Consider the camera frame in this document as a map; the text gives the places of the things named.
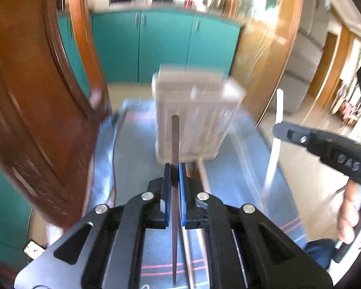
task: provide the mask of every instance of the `table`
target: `table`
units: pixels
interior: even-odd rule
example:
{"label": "table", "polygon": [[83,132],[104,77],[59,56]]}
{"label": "table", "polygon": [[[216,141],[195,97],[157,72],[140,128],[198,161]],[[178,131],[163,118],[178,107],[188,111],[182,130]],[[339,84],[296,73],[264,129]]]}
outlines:
{"label": "table", "polygon": [[[150,180],[163,176],[164,165],[158,164],[155,158],[155,140],[154,101],[126,100],[120,113],[114,148],[116,205],[127,203],[133,196],[146,191]],[[211,161],[199,161],[198,165],[203,181],[208,182],[212,194],[228,205],[255,205],[303,248],[307,243],[306,233],[279,166],[271,182],[269,199],[262,204],[270,151],[262,132],[255,128],[247,112],[240,109],[218,156]],[[191,230],[188,234],[195,286],[208,288],[200,233]],[[178,245],[178,289],[187,288],[184,268]],[[166,230],[148,229],[143,251],[141,288],[172,288],[171,270],[171,225]]]}

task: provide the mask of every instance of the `white plastic bin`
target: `white plastic bin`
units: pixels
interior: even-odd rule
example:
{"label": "white plastic bin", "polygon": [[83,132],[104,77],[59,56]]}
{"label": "white plastic bin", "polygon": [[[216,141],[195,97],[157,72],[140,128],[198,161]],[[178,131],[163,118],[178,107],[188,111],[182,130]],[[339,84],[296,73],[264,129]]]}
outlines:
{"label": "white plastic bin", "polygon": [[171,117],[179,116],[179,160],[214,159],[245,97],[233,78],[202,70],[163,68],[152,78],[156,101],[155,153],[158,163],[171,162]]}

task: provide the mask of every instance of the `teal cabinet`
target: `teal cabinet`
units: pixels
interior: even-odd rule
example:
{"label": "teal cabinet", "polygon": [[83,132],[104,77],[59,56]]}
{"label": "teal cabinet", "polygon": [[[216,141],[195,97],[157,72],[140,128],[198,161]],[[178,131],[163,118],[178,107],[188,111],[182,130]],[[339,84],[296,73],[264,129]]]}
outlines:
{"label": "teal cabinet", "polygon": [[229,74],[240,25],[195,15],[187,67],[209,67]]}
{"label": "teal cabinet", "polygon": [[93,16],[93,38],[107,82],[138,82],[141,11]]}
{"label": "teal cabinet", "polygon": [[72,71],[75,74],[76,81],[78,82],[84,95],[89,97],[91,93],[90,83],[84,70],[78,48],[76,46],[71,20],[67,16],[60,16],[58,17],[58,23],[64,50],[71,65]]}
{"label": "teal cabinet", "polygon": [[0,261],[23,267],[31,207],[0,170]]}
{"label": "teal cabinet", "polygon": [[151,83],[161,64],[185,66],[193,14],[142,11],[139,39],[139,82]]}

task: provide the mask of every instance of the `finger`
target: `finger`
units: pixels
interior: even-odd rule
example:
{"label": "finger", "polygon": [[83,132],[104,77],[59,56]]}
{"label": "finger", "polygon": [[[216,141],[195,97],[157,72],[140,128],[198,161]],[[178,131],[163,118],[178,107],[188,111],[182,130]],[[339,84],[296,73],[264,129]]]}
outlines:
{"label": "finger", "polygon": [[346,244],[350,244],[354,240],[353,227],[343,218],[338,220],[338,238]]}
{"label": "finger", "polygon": [[353,202],[349,200],[344,201],[340,208],[340,218],[346,220],[352,227],[357,225],[360,220],[360,214]]}
{"label": "finger", "polygon": [[357,199],[357,184],[350,178],[347,182],[344,200],[354,202]]}

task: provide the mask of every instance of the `bolt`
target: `bolt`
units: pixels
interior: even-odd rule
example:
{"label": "bolt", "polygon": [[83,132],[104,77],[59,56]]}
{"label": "bolt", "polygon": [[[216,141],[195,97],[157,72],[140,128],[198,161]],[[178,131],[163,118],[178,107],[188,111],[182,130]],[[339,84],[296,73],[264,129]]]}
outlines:
{"label": "bolt", "polygon": [[200,192],[199,194],[197,194],[197,198],[201,201],[206,201],[209,197],[209,194],[206,192]]}
{"label": "bolt", "polygon": [[255,212],[255,207],[251,204],[245,204],[243,206],[243,212],[247,213],[247,214],[251,214]]}
{"label": "bolt", "polygon": [[108,210],[108,206],[106,206],[106,204],[99,204],[95,208],[95,212],[97,214],[103,214],[103,213],[107,212],[107,210]]}
{"label": "bolt", "polygon": [[144,201],[150,201],[153,198],[154,198],[154,194],[152,192],[147,191],[142,193],[142,200]]}

